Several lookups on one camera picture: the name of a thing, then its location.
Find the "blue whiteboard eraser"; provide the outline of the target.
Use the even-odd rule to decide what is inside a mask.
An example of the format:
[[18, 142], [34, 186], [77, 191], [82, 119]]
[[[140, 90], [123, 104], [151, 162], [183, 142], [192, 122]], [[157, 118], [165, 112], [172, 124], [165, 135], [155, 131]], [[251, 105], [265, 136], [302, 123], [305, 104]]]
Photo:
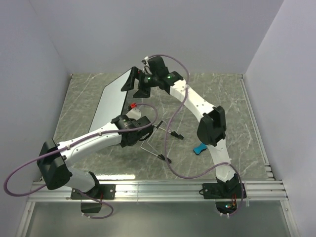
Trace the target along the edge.
[[198, 145], [197, 147], [193, 148], [193, 152], [195, 153], [195, 155], [200, 155], [203, 151], [205, 151], [207, 149], [207, 146], [204, 143], [201, 143], [200, 145]]

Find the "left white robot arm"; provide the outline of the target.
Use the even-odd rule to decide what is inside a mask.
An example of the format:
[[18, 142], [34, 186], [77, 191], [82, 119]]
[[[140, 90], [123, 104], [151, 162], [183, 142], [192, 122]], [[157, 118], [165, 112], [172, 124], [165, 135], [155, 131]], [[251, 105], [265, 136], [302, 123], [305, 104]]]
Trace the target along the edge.
[[96, 175], [74, 168], [74, 164], [91, 153], [106, 147], [133, 146], [144, 136], [153, 132], [153, 123], [143, 116], [139, 119], [126, 115], [118, 116], [111, 122], [88, 134], [73, 140], [55, 143], [45, 142], [37, 165], [48, 190], [67, 186], [83, 192], [88, 198], [95, 198], [101, 192]]

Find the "white whiteboard black frame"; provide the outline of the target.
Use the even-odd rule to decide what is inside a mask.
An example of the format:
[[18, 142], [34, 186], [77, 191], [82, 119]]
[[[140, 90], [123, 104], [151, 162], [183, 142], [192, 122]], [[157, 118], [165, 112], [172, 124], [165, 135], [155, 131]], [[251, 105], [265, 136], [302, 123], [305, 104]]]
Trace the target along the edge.
[[121, 88], [127, 82], [130, 73], [131, 69], [104, 87], [89, 132], [101, 128], [121, 115], [127, 96], [127, 91], [121, 91]]

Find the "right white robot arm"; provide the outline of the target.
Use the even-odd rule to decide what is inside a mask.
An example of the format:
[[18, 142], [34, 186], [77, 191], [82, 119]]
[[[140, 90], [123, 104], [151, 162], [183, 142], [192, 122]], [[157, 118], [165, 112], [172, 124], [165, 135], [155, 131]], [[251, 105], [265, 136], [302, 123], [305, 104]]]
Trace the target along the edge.
[[133, 90], [134, 81], [138, 80], [138, 90], [133, 95], [135, 98], [149, 98], [151, 88], [158, 87], [178, 99], [181, 106], [190, 110], [198, 120], [197, 137], [207, 146], [213, 159], [217, 183], [213, 188], [204, 189], [205, 196], [225, 199], [242, 194], [242, 183], [231, 165], [226, 146], [227, 126], [224, 108], [208, 103], [188, 85], [188, 79], [176, 71], [170, 72], [164, 63], [163, 55], [152, 55], [142, 62], [144, 68], [141, 70], [132, 67], [121, 90]]

